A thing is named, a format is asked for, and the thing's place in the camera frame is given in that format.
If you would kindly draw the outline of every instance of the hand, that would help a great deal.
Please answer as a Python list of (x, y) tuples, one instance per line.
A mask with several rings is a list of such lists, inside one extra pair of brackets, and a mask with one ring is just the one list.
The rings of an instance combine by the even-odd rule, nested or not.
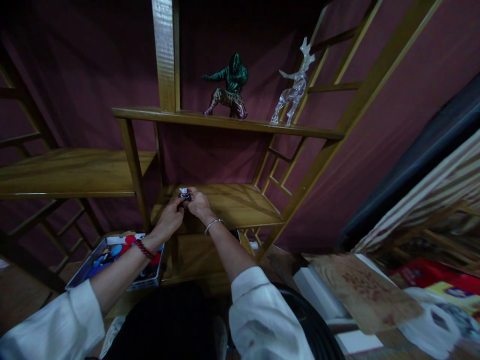
[(217, 219), (204, 193), (198, 191), (196, 187), (189, 187), (187, 190), (191, 196), (191, 201), (185, 201), (184, 205), (193, 215), (199, 218), (205, 226)]
[(161, 234), (166, 237), (166, 241), (182, 225), (185, 210), (179, 205), (185, 200), (183, 197), (174, 197), (163, 210), (160, 220), (152, 231), (152, 234)]

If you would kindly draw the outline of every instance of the white sleeve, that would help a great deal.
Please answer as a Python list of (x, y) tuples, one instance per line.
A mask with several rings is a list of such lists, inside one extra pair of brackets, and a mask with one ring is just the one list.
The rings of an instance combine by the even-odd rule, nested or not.
[(105, 336), (87, 280), (63, 293), (0, 339), (0, 359), (83, 359)]
[(305, 333), (278, 289), (258, 266), (231, 284), (230, 332), (245, 359), (313, 359)]

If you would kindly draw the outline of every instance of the red box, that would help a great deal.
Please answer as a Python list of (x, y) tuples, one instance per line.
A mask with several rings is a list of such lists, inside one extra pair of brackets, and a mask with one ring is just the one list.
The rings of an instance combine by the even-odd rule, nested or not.
[(439, 262), (418, 258), (395, 270), (391, 275), (395, 274), (399, 274), (412, 287), (424, 289), (438, 282), (445, 282), (469, 293), (480, 295), (478, 276)]

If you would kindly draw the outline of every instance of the person's right hand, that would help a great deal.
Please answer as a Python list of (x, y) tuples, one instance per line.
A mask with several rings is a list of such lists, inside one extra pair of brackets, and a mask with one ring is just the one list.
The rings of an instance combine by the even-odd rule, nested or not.
[(188, 210), (193, 215), (199, 218), (205, 226), (217, 219), (217, 216), (210, 208), (207, 196), (203, 192), (198, 191), (196, 187), (189, 187), (187, 190), (191, 196), (191, 201), (185, 201), (184, 205), (188, 207)]

